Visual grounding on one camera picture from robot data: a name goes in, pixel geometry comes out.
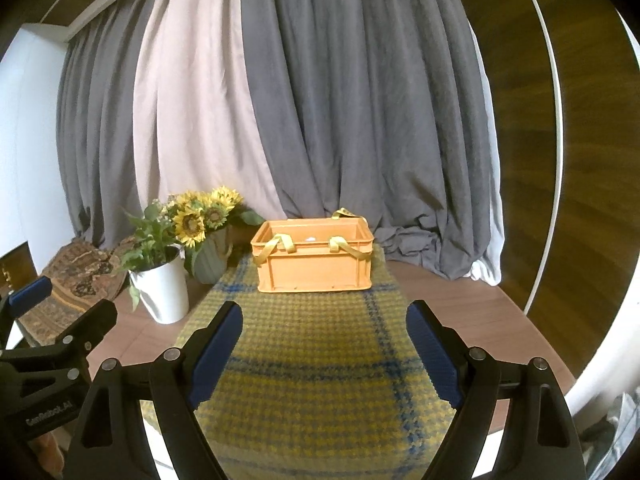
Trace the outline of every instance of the crate handle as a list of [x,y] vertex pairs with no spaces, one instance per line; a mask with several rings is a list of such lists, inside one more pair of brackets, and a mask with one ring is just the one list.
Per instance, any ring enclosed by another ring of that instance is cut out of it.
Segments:
[[354,215],[351,211],[343,207],[341,207],[340,209],[338,209],[338,211],[331,215],[331,220],[339,220],[343,216],[348,216],[350,218],[362,218],[364,220],[364,223],[369,225],[367,219],[364,218],[364,216]]
[[260,251],[260,254],[254,256],[254,264],[260,267],[264,262],[267,261],[269,255],[273,253],[277,245],[280,243],[284,247],[284,250],[287,251],[287,253],[291,254],[296,252],[296,245],[295,243],[293,243],[293,240],[289,235],[274,234],[273,238],[265,243],[263,249]]
[[339,253],[340,249],[345,250],[357,260],[369,260],[372,255],[372,253],[362,253],[359,250],[354,249],[347,243],[347,240],[341,236],[332,236],[329,238],[329,252]]

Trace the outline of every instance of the pink curtain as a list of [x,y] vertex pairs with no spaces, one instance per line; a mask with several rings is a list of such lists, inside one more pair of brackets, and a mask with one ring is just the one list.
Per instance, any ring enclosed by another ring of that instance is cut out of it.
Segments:
[[224,184],[267,219],[283,219],[249,94],[240,0],[156,0],[133,103],[143,206]]

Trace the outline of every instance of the yellow plaid blanket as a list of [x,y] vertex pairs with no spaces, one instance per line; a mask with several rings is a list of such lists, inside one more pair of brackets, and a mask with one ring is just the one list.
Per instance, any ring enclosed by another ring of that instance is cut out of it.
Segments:
[[[262,294],[250,256],[192,313],[177,345],[233,300],[244,329],[196,411],[229,478],[421,478],[454,415],[406,332],[382,250],[357,292]],[[155,413],[143,407],[156,428]]]

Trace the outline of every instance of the sunflower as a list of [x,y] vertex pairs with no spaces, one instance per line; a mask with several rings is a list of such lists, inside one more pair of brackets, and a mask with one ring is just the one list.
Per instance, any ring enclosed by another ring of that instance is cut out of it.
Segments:
[[174,224],[176,238],[187,247],[195,247],[196,242],[204,241],[204,220],[200,211],[185,206],[174,216]]
[[204,192],[198,193],[198,201],[202,204],[204,209],[208,209],[216,203],[211,193],[204,193]]
[[220,202],[213,202],[208,209],[205,209],[204,224],[207,229],[219,229],[221,228],[228,216],[229,211]]
[[211,197],[226,207],[227,211],[231,211],[242,202],[242,196],[235,189],[229,189],[227,186],[220,186],[214,189]]
[[181,193],[180,195],[178,195],[175,198],[175,201],[179,204],[179,205],[189,205],[193,200],[196,200],[198,198],[198,192],[197,191],[185,191],[184,193]]

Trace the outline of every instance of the curtain fold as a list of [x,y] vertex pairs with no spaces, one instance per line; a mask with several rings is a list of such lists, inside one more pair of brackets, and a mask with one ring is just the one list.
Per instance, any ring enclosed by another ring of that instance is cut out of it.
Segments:
[[460,0],[241,0],[284,212],[366,216],[386,256],[457,278],[490,239],[490,147]]
[[57,145],[76,234],[112,248],[140,214],[132,145],[133,86],[154,0],[117,0],[70,42],[60,81]]
[[482,54],[476,35],[471,30],[471,36],[476,48],[478,65],[482,77],[482,93],[484,94],[484,109],[486,110],[489,129],[489,152],[491,157],[491,183],[490,183],[490,230],[491,239],[484,254],[471,264],[471,269],[466,276],[473,280],[483,280],[489,285],[498,285],[502,280],[500,269],[500,256],[504,247],[504,221],[502,218],[502,197],[500,196],[500,156],[498,153],[498,134],[495,129],[494,106],[491,99],[491,87],[489,78],[484,70]]
[[240,0],[156,0],[133,121],[143,205],[224,184],[265,218],[285,217],[255,123]]

